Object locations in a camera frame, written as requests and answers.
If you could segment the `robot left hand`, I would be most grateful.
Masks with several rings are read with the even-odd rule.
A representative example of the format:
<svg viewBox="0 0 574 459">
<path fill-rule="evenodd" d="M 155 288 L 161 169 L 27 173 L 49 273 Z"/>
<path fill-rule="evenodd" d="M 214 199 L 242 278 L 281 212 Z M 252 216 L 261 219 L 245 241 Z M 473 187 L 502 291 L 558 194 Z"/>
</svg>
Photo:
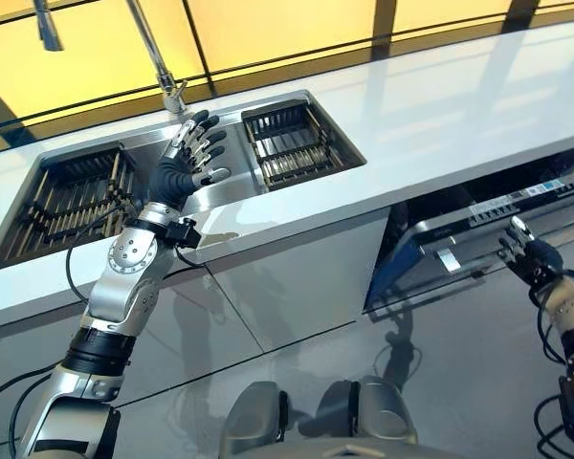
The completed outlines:
<svg viewBox="0 0 574 459">
<path fill-rule="evenodd" d="M 221 141 L 227 132 L 212 131 L 219 121 L 217 115 L 202 110 L 181 125 L 149 176 L 150 202 L 182 210 L 194 192 L 232 175 L 225 166 L 210 165 L 226 150 Z"/>
</svg>

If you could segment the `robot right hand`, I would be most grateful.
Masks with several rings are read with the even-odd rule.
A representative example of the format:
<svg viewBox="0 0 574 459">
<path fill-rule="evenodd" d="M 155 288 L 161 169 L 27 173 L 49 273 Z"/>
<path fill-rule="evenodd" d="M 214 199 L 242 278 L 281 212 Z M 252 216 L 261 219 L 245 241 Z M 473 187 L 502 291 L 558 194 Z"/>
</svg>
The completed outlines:
<svg viewBox="0 0 574 459">
<path fill-rule="evenodd" d="M 550 244 L 536 237 L 517 216 L 512 216 L 499 238 L 498 257 L 518 278 L 535 289 L 551 283 L 563 270 L 563 259 Z"/>
</svg>

